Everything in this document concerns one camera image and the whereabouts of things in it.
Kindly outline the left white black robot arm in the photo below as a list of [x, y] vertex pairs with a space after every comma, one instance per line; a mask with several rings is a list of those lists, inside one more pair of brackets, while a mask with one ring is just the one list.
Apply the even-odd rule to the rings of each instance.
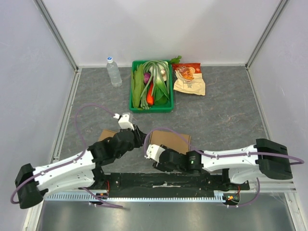
[[11, 203], [27, 209], [57, 192], [89, 187], [101, 189], [106, 182], [102, 167], [113, 163], [126, 152], [142, 147], [145, 138], [146, 134], [137, 126], [121, 129], [112, 137], [97, 141], [59, 162], [41, 167], [25, 164], [16, 176], [16, 190], [11, 195]]

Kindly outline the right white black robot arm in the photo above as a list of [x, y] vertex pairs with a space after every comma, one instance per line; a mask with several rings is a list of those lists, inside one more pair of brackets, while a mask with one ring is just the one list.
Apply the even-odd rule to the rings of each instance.
[[163, 172], [201, 174], [226, 170], [227, 173], [220, 177], [220, 183], [228, 190], [259, 177], [272, 180], [293, 178], [287, 148], [267, 139], [257, 139], [255, 144], [240, 149], [193, 150], [185, 154], [163, 145], [150, 144], [145, 157], [154, 160], [154, 168]]

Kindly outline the brown cardboard sheet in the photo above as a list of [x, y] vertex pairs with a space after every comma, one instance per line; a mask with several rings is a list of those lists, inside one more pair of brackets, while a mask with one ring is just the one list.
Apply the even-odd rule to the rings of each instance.
[[186, 154], [190, 150], [189, 144], [191, 142], [191, 137], [187, 134], [180, 134], [180, 136], [170, 131], [156, 130], [153, 131], [150, 136], [150, 144], [156, 144], [158, 146], [163, 145], [179, 153]]

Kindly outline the small brown cardboard box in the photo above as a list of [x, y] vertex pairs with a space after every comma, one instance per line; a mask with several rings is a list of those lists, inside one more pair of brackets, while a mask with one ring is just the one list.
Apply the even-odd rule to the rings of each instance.
[[115, 134], [116, 134], [115, 131], [104, 129], [100, 134], [98, 141], [102, 141], [108, 137], [113, 137]]

